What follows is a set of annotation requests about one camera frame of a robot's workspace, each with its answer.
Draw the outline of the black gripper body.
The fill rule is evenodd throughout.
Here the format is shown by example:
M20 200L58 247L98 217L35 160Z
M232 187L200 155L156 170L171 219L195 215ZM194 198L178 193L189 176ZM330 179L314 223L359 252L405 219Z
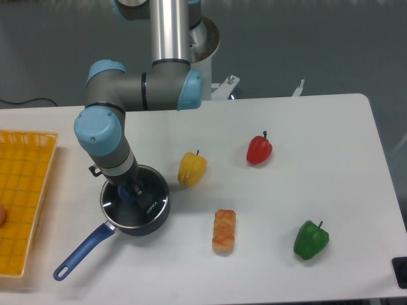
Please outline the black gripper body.
M102 168L92 165L88 168L94 177L104 175L113 185L123 186L129 192L141 194L139 183L139 165L118 166L115 168Z

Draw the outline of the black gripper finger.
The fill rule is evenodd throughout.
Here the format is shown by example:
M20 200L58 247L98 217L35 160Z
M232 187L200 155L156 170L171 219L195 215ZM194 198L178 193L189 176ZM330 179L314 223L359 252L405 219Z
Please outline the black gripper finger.
M135 193L135 200L141 208L149 208L152 205L152 199L147 191L143 191L138 186L132 186Z

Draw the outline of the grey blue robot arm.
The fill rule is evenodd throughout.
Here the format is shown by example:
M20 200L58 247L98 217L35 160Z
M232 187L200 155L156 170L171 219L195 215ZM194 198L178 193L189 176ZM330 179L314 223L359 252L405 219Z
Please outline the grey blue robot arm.
M190 31L200 25L200 1L112 1L126 20L148 19L152 69L128 74L119 62L94 63L86 82L85 108L74 122L81 147L93 159L94 175L104 175L124 200L151 205L139 166L125 137L130 111L196 109L202 103L202 77L191 68Z

